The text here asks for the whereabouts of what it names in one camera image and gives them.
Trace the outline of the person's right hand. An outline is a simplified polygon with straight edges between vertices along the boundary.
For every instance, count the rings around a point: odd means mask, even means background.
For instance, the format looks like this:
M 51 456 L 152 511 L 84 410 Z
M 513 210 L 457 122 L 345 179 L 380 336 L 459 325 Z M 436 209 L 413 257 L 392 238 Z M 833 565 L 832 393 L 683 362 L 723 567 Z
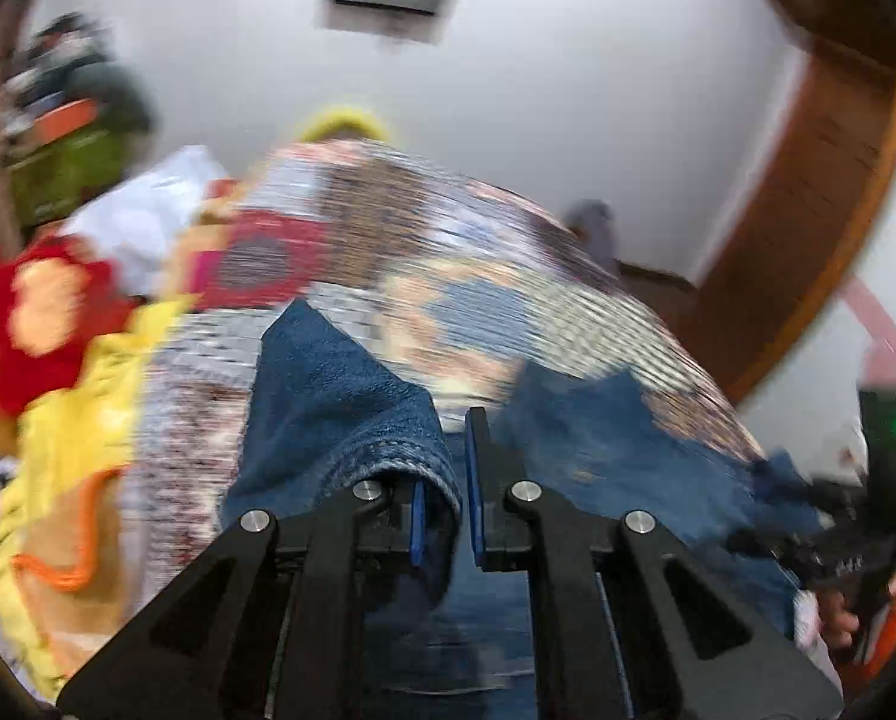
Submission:
M 830 650 L 845 650 L 853 644 L 861 628 L 859 617 L 848 608 L 845 595 L 838 590 L 822 590 L 817 594 L 820 633 Z

